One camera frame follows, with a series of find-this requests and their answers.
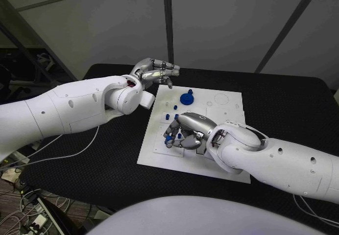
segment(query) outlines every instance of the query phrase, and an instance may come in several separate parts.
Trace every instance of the black fabric surface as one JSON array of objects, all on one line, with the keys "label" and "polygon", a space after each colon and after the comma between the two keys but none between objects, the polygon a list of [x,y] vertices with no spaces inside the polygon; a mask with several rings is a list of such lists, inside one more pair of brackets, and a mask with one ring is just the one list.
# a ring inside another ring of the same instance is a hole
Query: black fabric surface
[{"label": "black fabric surface", "polygon": [[[92,65],[85,79],[128,74],[131,68],[128,65]],[[248,125],[271,138],[339,156],[339,106],[320,79],[182,69],[180,76],[172,80],[175,85],[189,88],[241,92]],[[147,90],[154,95],[157,87],[154,84]],[[329,234],[338,233],[339,229],[299,210],[289,193],[254,178],[248,185],[137,165],[150,113],[152,110],[139,107],[130,115],[111,120],[101,126],[97,139],[81,155],[26,167],[22,180],[61,196],[115,209],[160,196],[222,198],[263,208]],[[33,161],[81,151],[95,130],[62,136]],[[320,216],[339,221],[336,204],[306,200]]]}]

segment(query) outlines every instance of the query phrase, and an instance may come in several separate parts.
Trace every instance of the white pegboard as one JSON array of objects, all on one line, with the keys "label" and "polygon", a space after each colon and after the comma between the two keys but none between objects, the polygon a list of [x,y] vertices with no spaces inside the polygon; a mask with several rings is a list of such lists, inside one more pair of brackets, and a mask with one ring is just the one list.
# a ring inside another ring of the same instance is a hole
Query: white pegboard
[{"label": "white pegboard", "polygon": [[[183,105],[180,95],[188,93],[189,89],[193,90],[195,102]],[[167,86],[160,85],[137,164],[250,184],[250,174],[245,171],[240,175],[229,174],[215,161],[196,153],[196,150],[175,147],[167,149],[163,133],[175,119],[175,114],[185,112],[206,116],[216,124],[228,119],[245,124],[241,93],[176,86],[169,89]]]}]

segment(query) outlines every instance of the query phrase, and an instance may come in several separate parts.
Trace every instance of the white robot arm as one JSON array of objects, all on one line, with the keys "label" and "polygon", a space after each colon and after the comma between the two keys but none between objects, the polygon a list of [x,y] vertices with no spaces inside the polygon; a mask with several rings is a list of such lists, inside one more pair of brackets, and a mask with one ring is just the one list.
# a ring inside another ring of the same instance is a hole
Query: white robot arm
[{"label": "white robot arm", "polygon": [[205,157],[229,173],[245,170],[280,190],[339,203],[339,157],[283,140],[260,140],[241,124],[227,121],[216,125],[193,113],[179,115],[165,135],[179,128],[190,135],[182,141],[169,140],[167,147],[198,148],[205,140]]},{"label": "white robot arm", "polygon": [[150,109],[154,96],[144,89],[167,84],[180,67],[154,59],[141,60],[130,75],[66,83],[38,97],[0,106],[0,162],[22,146],[49,136],[77,133],[128,115],[141,105]]}]

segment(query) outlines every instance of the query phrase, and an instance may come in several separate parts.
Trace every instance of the screw hole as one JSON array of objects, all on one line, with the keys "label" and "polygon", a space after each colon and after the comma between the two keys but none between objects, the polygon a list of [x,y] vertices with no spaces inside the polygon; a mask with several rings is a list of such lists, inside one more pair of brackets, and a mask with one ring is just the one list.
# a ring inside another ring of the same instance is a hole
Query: screw hole
[{"label": "screw hole", "polygon": [[310,158],[310,162],[312,164],[316,164],[316,159],[313,157]]}]

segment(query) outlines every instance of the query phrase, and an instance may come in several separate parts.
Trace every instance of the black mat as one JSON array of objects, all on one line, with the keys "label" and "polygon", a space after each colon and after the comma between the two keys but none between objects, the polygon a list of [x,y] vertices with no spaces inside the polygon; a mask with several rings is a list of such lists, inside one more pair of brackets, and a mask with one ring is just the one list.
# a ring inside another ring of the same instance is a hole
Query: black mat
[{"label": "black mat", "polygon": [[[85,78],[128,74],[131,68],[98,64],[91,67]],[[339,156],[339,106],[320,79],[182,69],[173,83],[190,88],[242,92],[248,125],[271,138]],[[147,91],[156,94],[157,85]],[[22,180],[58,195],[115,209],[169,195],[224,198],[276,212],[329,234],[338,233],[339,229],[299,211],[289,193],[254,178],[248,185],[137,165],[150,113],[152,110],[139,107],[133,114],[102,125],[98,137],[81,155],[26,167]],[[90,143],[94,133],[95,129],[62,136],[33,160],[77,153]],[[336,204],[307,201],[319,215],[339,220]]]}]

